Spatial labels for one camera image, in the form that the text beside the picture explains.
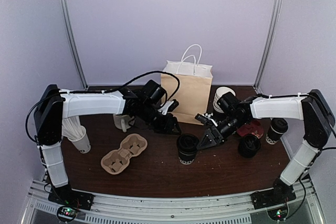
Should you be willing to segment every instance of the paper bag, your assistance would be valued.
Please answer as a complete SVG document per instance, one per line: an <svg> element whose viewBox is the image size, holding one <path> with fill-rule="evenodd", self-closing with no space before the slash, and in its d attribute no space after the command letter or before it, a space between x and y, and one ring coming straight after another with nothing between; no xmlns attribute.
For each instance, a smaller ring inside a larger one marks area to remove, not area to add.
<svg viewBox="0 0 336 224"><path fill-rule="evenodd" d="M200 48L197 63L195 55L185 57L188 50L193 46ZM195 119L195 115L206 112L213 76L211 74L212 66L199 64L201 56L201 46L193 44L184 52L181 61L167 61L163 70L174 74L180 80L180 88L172 97L179 102L179 106L172 112L179 122L201 124ZM185 62L190 57L194 59L194 62ZM176 80L171 76L162 74L161 86L170 96L176 89Z"/></svg>

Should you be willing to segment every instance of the brown table surface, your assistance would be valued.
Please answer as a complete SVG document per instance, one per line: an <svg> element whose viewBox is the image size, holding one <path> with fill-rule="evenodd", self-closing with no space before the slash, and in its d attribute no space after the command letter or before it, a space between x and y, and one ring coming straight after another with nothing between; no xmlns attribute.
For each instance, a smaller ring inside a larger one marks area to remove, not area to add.
<svg viewBox="0 0 336 224"><path fill-rule="evenodd" d="M249 86L231 86L239 99L254 95ZM216 87L213 86L209 104ZM65 167L74 189L102 194L134 197L195 197L215 196L261 190L272 186L273 181L289 162L281 142L267 144L261 139L261 149L248 159L238 154L239 140L231 136L219 146L197 153L193 164L180 163L175 135L156 134L150 130L129 129L123 133L114 127L110 114L82 116L87 129L91 151L79 153L65 140L62 151ZM260 120L265 133L270 120ZM180 123L183 133L203 136L205 127ZM147 149L131 158L130 165L119 175L108 174L101 166L103 156L119 148L120 142L130 133L139 133L148 141Z"/></svg>

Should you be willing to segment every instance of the black paper cup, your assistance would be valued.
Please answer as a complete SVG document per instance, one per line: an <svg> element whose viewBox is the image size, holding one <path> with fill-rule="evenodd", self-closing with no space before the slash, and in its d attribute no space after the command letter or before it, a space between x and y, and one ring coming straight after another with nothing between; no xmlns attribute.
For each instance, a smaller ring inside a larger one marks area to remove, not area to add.
<svg viewBox="0 0 336 224"><path fill-rule="evenodd" d="M276 144L287 130L288 123L285 119L273 118L266 135L266 142Z"/></svg>
<svg viewBox="0 0 336 224"><path fill-rule="evenodd" d="M198 138L192 134L182 134L176 141L178 150L178 158L184 165L189 165L194 162L197 154Z"/></svg>
<svg viewBox="0 0 336 224"><path fill-rule="evenodd" d="M238 153L246 158L251 158L256 155L258 150L260 150L260 140L252 134L248 134L243 137L238 145Z"/></svg>

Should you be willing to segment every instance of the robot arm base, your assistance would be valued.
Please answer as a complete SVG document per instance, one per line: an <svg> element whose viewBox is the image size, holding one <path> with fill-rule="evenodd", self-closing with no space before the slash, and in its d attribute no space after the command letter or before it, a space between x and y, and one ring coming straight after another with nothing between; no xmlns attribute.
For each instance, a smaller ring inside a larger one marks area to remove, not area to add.
<svg viewBox="0 0 336 224"><path fill-rule="evenodd" d="M296 195L293 192L293 186L288 186L277 178L274 182L274 188L265 191L256 191L251 194L251 199L254 209L260 209L295 200Z"/></svg>

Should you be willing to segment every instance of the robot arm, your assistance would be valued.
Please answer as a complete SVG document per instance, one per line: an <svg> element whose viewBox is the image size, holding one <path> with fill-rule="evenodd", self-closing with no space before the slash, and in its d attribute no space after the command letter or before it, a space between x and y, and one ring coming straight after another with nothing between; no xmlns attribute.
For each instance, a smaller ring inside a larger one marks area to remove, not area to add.
<svg viewBox="0 0 336 224"><path fill-rule="evenodd" d="M288 196L291 191L290 186L312 165L328 141L331 134L330 126L335 125L335 117L319 90L298 94L296 97L272 98L257 95L242 102L229 92L224 94L217 103L228 117L217 127L212 125L205 131L198 145L199 150L223 144L238 128L253 119L291 118L304 121L303 142L274 183L274 190L279 192L272 191L267 194L268 201L272 201L273 204L282 203L283 198ZM210 124L201 115L197 115L196 119ZM264 201L263 197L266 197L265 193L262 196L257 195L254 202Z"/></svg>
<svg viewBox="0 0 336 224"><path fill-rule="evenodd" d="M34 112L34 120L41 159L54 193L49 200L62 203L60 200L76 199L83 209L89 209L87 202L92 202L92 195L75 192L68 183L60 146L63 119L92 114L128 114L141 118L157 133L180 134L177 119L167 113L179 103L173 100L162 108L156 107L165 94L166 91L152 80L136 91L127 88L115 92L70 91L59 90L54 84L48 86Z"/></svg>

